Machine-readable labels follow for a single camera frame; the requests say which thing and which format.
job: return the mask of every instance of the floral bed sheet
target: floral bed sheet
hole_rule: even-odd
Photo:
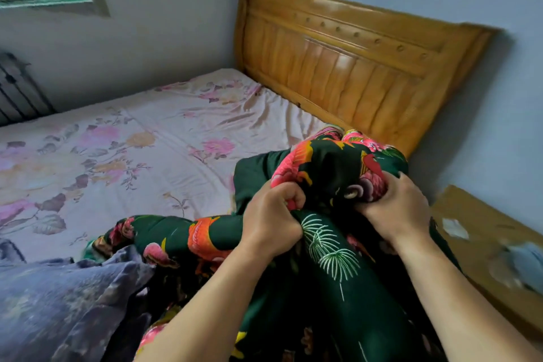
[[[228,213],[238,160],[288,148],[322,126],[221,69],[0,128],[0,238],[29,262],[78,258],[123,217]]]

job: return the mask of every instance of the right arm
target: right arm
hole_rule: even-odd
[[[430,208],[419,188],[404,174],[385,175],[384,197],[356,208],[400,255],[448,360],[543,361],[432,241]]]

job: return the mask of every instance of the headboard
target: headboard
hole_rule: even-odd
[[[409,156],[495,32],[344,0],[239,0],[236,64]]]

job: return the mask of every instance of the bed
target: bed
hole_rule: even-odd
[[[0,128],[0,237],[76,257],[120,218],[227,213],[238,160],[333,123],[409,156],[493,29],[343,0],[239,0],[236,67]]]

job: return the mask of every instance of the radiator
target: radiator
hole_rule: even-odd
[[[27,72],[28,63],[0,53],[0,126],[57,113]]]

